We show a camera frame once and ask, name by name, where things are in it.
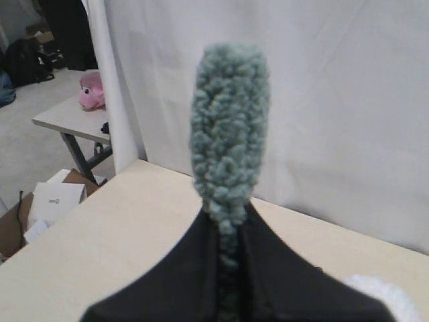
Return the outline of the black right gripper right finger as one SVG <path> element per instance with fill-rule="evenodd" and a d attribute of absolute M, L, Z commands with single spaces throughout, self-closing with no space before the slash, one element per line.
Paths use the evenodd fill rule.
<path fill-rule="evenodd" d="M 244 321 L 393 321 L 380 300 L 351 288 L 285 244 L 255 207 L 239 228 Z"/>

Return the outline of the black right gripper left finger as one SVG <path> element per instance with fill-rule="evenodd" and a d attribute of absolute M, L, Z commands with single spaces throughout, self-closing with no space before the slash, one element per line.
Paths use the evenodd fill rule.
<path fill-rule="evenodd" d="M 217 247 L 217 229 L 200 211 L 160 262 L 122 290 L 91 305 L 82 321 L 216 321 Z"/>

